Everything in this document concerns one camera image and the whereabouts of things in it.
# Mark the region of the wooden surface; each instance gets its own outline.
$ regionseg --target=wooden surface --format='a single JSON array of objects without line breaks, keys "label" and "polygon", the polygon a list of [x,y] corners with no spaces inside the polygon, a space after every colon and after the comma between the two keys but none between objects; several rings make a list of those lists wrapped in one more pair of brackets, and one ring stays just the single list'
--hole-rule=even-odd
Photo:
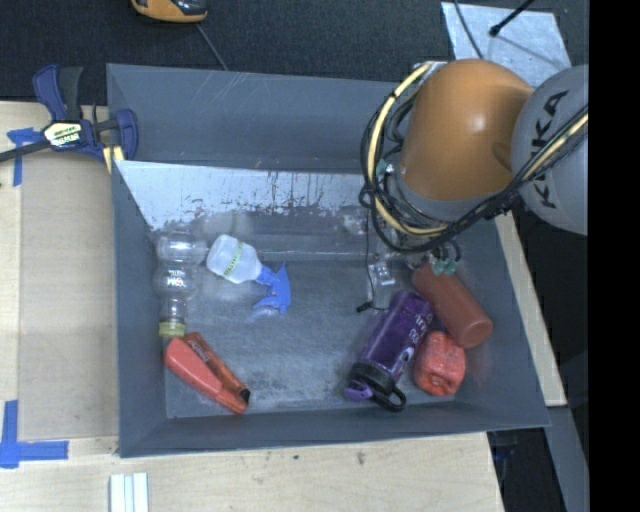
[{"label": "wooden surface", "polygon": [[[4,137],[9,129],[41,128],[48,120],[41,105],[0,102],[0,151],[13,147]],[[20,397],[21,411],[23,397],[27,403],[46,401],[44,412],[27,405],[31,413],[21,413],[20,420],[28,425],[20,431],[32,439],[62,433],[71,439],[70,459],[0,470],[0,510],[107,510],[109,476],[140,471],[149,475],[153,512],[503,510],[483,433],[135,460],[113,455],[116,362],[113,280],[107,278],[113,262],[103,250],[111,243],[105,171],[77,155],[47,153],[25,159],[22,188],[11,186],[13,163],[0,164],[0,400]],[[21,216],[26,204],[29,211]],[[498,229],[545,400],[565,404],[512,219],[501,217]],[[89,238],[79,241],[79,235]],[[79,274],[65,283],[75,287],[67,296],[56,293],[61,281],[52,274],[65,271],[56,257],[70,247],[76,247],[73,266]],[[22,280],[21,256],[30,262]],[[27,312],[27,304],[35,309]],[[83,385],[86,379],[91,386]]]}]

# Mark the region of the white object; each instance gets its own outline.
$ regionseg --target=white object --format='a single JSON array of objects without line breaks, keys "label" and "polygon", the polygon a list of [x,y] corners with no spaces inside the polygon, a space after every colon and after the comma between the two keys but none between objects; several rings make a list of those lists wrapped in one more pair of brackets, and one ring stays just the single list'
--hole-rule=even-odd
[{"label": "white object", "polygon": [[[589,66],[565,69],[538,87],[513,129],[511,167],[515,172],[540,150],[572,116],[589,103]],[[589,141],[559,159],[544,175],[520,189],[526,205],[542,220],[587,235]]]},{"label": "white object", "polygon": [[207,256],[207,268],[232,283],[254,281],[262,263],[253,246],[229,235],[220,235]]},{"label": "white object", "polygon": [[149,512],[149,487],[146,473],[111,475],[110,512]]}]

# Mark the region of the red object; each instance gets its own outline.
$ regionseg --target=red object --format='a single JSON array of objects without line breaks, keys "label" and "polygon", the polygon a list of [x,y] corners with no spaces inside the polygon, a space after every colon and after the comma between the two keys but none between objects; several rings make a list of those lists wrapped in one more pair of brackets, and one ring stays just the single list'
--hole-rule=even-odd
[{"label": "red object", "polygon": [[414,271],[411,282],[461,347],[480,345],[493,331],[493,322],[455,274],[436,276],[425,263]]},{"label": "red object", "polygon": [[464,349],[448,334],[431,331],[418,348],[413,380],[432,395],[453,395],[462,384],[466,366]]},{"label": "red object", "polygon": [[249,403],[249,389],[199,333],[173,338],[164,353],[164,364],[183,381],[209,399],[242,414]]}]

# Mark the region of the plastic bottle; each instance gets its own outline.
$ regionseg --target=plastic bottle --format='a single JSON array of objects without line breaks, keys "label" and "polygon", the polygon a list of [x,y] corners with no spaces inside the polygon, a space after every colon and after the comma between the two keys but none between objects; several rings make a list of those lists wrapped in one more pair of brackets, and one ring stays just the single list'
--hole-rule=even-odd
[{"label": "plastic bottle", "polygon": [[254,247],[229,235],[220,235],[207,256],[207,268],[232,283],[255,281],[262,263]]},{"label": "plastic bottle", "polygon": [[267,297],[254,307],[269,306],[282,313],[291,304],[289,276],[284,263],[277,272],[263,265],[255,248],[229,235],[220,235],[209,250],[207,268],[232,283],[256,281],[269,287]]},{"label": "plastic bottle", "polygon": [[196,267],[207,255],[207,244],[188,228],[178,227],[158,237],[156,254],[153,289],[160,297],[158,335],[169,339],[184,336],[187,302],[198,292]]},{"label": "plastic bottle", "polygon": [[[345,396],[355,402],[373,400],[391,411],[402,410],[406,397],[396,384],[434,322],[428,301],[412,291],[397,292],[351,366]],[[392,395],[399,401],[392,401]]]},{"label": "plastic bottle", "polygon": [[455,274],[436,276],[425,263],[413,272],[411,282],[462,348],[479,345],[493,331],[493,322]]}]

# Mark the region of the blue spray nozzle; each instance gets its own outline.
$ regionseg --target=blue spray nozzle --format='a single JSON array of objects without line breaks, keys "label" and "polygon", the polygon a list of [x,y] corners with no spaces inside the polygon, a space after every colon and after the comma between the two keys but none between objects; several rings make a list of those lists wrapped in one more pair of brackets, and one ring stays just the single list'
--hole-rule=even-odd
[{"label": "blue spray nozzle", "polygon": [[269,286],[267,297],[255,304],[253,307],[270,306],[277,308],[281,313],[287,310],[291,304],[291,288],[289,286],[289,276],[283,263],[277,272],[263,265],[256,282]]}]

